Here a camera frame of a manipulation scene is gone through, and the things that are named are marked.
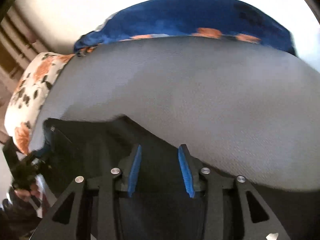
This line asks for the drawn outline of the person's left hand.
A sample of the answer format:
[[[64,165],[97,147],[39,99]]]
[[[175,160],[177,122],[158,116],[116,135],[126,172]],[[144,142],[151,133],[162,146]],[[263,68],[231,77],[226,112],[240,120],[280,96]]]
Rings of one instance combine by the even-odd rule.
[[[14,192],[16,196],[24,202],[28,202],[32,197],[40,198],[41,193],[39,191],[39,186],[36,183],[32,183],[29,188],[29,190],[14,189]]]

